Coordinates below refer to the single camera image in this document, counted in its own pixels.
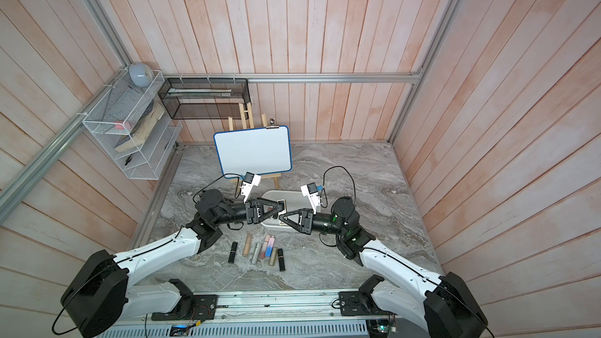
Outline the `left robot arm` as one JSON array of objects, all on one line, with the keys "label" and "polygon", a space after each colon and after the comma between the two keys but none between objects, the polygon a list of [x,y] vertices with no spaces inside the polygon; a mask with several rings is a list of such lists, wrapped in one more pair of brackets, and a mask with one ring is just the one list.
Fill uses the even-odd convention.
[{"label": "left robot arm", "polygon": [[222,236],[221,225],[259,224],[285,209],[282,201],[256,198],[227,200],[217,189],[203,192],[193,220],[176,233],[145,246],[109,254],[100,250],[84,263],[60,299],[63,312],[84,337],[109,330],[119,319],[172,313],[192,297],[187,286],[172,280],[159,286],[139,286],[148,275],[211,248]]}]

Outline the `white storage box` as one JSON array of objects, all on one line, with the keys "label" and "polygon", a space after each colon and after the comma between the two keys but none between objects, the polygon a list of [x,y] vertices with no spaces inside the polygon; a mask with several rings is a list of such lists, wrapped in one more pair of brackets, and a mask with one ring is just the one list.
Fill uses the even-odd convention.
[{"label": "white storage box", "polygon": [[[311,203],[308,197],[302,195],[299,191],[271,190],[265,192],[262,197],[266,200],[284,201],[286,212],[296,211],[302,208],[311,209]],[[295,230],[289,225],[285,225],[279,219],[271,218],[261,223],[267,229],[276,232],[295,233]]]}]

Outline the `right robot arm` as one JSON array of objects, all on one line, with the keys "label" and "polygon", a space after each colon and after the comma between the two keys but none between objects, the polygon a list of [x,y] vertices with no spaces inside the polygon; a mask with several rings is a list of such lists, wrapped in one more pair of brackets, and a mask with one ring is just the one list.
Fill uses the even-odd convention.
[{"label": "right robot arm", "polygon": [[375,272],[359,288],[368,314],[388,312],[412,322],[431,337],[479,337],[488,319],[457,274],[441,275],[394,253],[360,224],[350,197],[339,198],[328,214],[302,208],[279,220],[299,233],[332,234],[347,259]]}]

